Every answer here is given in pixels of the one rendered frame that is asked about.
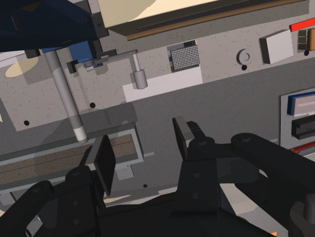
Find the red bar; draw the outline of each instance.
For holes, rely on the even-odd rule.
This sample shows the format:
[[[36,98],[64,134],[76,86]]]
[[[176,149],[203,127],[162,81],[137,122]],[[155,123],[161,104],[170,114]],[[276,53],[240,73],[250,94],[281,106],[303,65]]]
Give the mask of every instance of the red bar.
[[[297,31],[297,30],[301,30],[301,29],[306,28],[306,27],[310,27],[312,25],[315,25],[315,18],[301,21],[299,23],[295,23],[293,25],[290,25],[290,30],[291,30],[291,32]]]
[[[304,144],[302,146],[294,147],[294,148],[289,149],[289,150],[291,150],[294,153],[298,154],[301,150],[304,150],[304,149],[312,147],[312,146],[315,146],[315,141],[311,142],[311,143]]]

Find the white cube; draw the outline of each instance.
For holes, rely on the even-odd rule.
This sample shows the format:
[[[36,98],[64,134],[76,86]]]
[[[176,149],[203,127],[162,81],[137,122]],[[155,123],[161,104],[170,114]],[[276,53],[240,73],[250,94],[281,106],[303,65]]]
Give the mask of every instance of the white cube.
[[[264,63],[275,62],[292,57],[293,45],[290,30],[281,30],[259,39]]]

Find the silver cylinder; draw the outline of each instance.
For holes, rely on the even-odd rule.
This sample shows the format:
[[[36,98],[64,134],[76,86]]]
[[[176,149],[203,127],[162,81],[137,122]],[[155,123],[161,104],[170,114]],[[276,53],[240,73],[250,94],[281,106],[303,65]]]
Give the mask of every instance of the silver cylinder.
[[[133,72],[138,89],[144,89],[148,86],[144,70]]]
[[[303,217],[309,223],[315,224],[315,193],[306,195]]]
[[[57,52],[50,51],[44,53],[44,55],[47,60],[48,67],[52,73],[52,77],[56,84],[63,106],[69,117],[75,136],[79,144],[84,144],[89,141],[89,138],[86,134],[78,109],[72,97],[71,90],[61,67]]]
[[[133,57],[133,62],[135,63],[136,66],[136,71],[140,71],[140,65],[139,65],[139,61],[138,61],[138,57],[136,54],[132,55]]]

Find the yellow oval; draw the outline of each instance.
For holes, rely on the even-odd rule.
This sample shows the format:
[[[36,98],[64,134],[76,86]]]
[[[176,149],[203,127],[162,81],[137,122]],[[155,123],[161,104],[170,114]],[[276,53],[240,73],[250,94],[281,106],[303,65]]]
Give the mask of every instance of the yellow oval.
[[[35,65],[38,63],[38,57],[28,59],[24,58],[20,61],[13,64],[9,69],[6,71],[5,76],[6,77],[16,77],[20,76],[27,71],[31,70]]]

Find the red object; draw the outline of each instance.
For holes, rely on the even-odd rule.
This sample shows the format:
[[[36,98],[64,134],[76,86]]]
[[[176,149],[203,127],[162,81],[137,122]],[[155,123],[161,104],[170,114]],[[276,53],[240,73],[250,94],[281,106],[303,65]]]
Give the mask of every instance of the red object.
[[[315,18],[309,19],[309,20],[305,20],[305,21],[301,21],[299,23],[295,23],[293,25],[290,25],[290,30],[292,31],[297,31],[297,30],[301,30],[303,28],[309,27],[315,25]]]
[[[315,141],[314,142],[310,142],[308,144],[304,144],[302,146],[298,146],[298,147],[294,147],[294,148],[291,148],[289,150],[293,151],[294,153],[298,154],[301,150],[304,150],[306,148],[310,148],[312,146],[315,146]]]

